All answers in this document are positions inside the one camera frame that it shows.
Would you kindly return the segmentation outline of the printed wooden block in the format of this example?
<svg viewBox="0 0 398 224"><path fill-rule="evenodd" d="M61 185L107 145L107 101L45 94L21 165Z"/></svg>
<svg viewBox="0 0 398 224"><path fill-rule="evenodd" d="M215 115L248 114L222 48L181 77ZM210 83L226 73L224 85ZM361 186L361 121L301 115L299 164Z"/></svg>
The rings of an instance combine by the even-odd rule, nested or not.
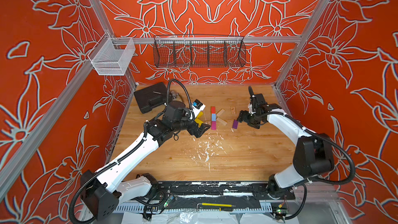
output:
<svg viewBox="0 0 398 224"><path fill-rule="evenodd" d="M234 106L231 106L231 114L235 115L236 114L236 108Z"/></svg>

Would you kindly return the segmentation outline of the magenta block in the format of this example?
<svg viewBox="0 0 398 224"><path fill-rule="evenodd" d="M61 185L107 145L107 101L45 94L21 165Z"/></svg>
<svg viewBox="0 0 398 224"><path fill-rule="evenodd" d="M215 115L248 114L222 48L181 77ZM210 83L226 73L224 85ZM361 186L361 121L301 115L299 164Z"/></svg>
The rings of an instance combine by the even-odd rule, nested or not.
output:
<svg viewBox="0 0 398 224"><path fill-rule="evenodd" d="M216 121L212 121L211 122L211 129L212 130L216 130L217 129L217 122Z"/></svg>

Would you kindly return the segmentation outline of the purple block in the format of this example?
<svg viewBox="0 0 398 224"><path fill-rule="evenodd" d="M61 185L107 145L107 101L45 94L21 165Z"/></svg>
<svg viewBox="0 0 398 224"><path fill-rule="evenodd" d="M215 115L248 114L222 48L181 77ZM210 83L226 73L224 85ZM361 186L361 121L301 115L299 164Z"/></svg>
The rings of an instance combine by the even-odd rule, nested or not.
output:
<svg viewBox="0 0 398 224"><path fill-rule="evenodd" d="M233 125L232 125L233 129L237 129L238 128L238 121L235 119L233 120Z"/></svg>

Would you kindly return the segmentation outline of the pale wooden block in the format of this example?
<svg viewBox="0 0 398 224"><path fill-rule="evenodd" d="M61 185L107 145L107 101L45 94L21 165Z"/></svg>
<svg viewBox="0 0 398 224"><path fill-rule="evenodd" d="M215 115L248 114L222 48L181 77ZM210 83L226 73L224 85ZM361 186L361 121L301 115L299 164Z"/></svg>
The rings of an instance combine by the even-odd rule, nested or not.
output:
<svg viewBox="0 0 398 224"><path fill-rule="evenodd" d="M225 112L224 109L221 109L219 112L216 113L217 118L220 117Z"/></svg>

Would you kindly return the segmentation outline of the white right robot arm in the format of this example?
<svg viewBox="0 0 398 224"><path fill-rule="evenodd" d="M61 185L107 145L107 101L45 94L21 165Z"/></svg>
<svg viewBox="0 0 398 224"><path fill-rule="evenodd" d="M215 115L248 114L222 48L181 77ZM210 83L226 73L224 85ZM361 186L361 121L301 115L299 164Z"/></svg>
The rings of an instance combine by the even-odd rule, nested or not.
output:
<svg viewBox="0 0 398 224"><path fill-rule="evenodd" d="M293 186L334 169L332 146L308 133L308 129L289 116L279 105L269 104L262 94L250 92L247 111L240 111L238 122L259 129L270 123L287 136L295 146L292 165L269 177L267 194L279 199Z"/></svg>

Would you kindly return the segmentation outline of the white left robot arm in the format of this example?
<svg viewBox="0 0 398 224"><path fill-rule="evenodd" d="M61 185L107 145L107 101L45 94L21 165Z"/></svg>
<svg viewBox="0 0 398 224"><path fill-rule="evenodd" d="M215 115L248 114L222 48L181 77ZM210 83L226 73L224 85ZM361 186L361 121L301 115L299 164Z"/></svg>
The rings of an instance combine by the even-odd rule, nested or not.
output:
<svg viewBox="0 0 398 224"><path fill-rule="evenodd" d="M80 188L71 200L68 216L72 223L81 221L75 216L78 199L89 209L92 218L87 224L106 219L116 207L125 201L147 196L154 190L157 181L150 174L137 179L124 181L127 175L148 155L160 148L171 138L177 139L181 131L200 138L209 124L198 124L195 119L205 109L205 105L195 100L186 107L181 101L172 101L154 118L143 124L143 132L114 160L95 172L87 170L80 179Z"/></svg>

